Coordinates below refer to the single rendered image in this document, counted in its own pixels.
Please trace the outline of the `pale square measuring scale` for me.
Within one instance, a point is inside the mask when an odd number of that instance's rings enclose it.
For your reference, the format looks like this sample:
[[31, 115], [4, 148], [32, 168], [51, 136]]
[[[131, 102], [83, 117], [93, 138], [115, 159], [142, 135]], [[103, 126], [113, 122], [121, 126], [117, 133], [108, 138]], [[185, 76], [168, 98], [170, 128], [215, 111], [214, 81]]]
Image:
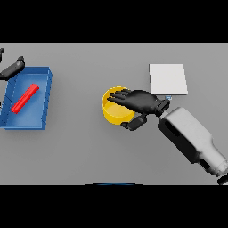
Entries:
[[183, 64], [150, 64], [151, 92], [153, 94], [187, 94]]

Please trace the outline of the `red beaker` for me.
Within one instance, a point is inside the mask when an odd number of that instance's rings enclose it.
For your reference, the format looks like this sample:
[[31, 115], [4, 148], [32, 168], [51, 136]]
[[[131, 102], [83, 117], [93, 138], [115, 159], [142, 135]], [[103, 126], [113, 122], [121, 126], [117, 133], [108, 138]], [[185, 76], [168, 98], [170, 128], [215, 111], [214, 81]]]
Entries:
[[11, 112], [14, 114], [18, 114], [38, 90], [39, 86], [37, 84], [31, 84], [30, 87], [24, 92], [24, 94], [18, 99], [18, 101], [13, 104]]

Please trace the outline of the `blue plastic tray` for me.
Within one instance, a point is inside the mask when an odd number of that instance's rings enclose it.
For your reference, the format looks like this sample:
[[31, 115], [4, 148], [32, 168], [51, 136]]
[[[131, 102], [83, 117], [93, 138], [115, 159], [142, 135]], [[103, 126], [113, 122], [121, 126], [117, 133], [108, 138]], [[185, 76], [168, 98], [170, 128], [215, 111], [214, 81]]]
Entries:
[[26, 67], [11, 78], [0, 109], [0, 128], [44, 130], [52, 79], [49, 67]]

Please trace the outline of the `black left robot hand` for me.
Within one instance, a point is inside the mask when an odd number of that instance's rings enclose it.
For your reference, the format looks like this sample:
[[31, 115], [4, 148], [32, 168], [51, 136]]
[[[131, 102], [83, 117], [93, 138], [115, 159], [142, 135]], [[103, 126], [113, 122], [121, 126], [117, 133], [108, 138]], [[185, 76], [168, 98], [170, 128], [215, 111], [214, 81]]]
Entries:
[[[2, 61], [3, 53], [4, 49], [0, 48], [0, 62]], [[8, 81], [12, 77], [16, 76], [18, 73], [22, 72], [24, 68], [24, 57], [20, 56], [15, 63], [0, 72], [0, 80]]]

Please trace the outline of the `yellow bowl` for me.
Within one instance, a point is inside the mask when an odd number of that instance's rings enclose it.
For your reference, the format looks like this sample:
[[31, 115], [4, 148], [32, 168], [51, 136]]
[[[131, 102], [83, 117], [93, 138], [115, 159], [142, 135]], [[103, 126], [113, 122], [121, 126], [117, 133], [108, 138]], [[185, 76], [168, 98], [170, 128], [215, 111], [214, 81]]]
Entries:
[[134, 112], [124, 106], [117, 105], [114, 102], [108, 101], [110, 93], [121, 91], [123, 86], [115, 86], [107, 90], [102, 97], [102, 112], [103, 116], [112, 125], [120, 125], [122, 122], [129, 122], [134, 117]]

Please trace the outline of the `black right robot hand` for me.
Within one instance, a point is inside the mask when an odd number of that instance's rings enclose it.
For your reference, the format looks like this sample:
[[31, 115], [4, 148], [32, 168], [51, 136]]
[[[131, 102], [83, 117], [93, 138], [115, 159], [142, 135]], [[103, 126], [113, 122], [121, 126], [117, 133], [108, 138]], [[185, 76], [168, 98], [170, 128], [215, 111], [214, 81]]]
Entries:
[[134, 131], [147, 122], [147, 116], [154, 114], [159, 118], [169, 108], [169, 100], [160, 100], [156, 95], [143, 90], [122, 89], [110, 93], [109, 102], [128, 108], [140, 113], [140, 116], [130, 122], [122, 122], [120, 125], [129, 131]]

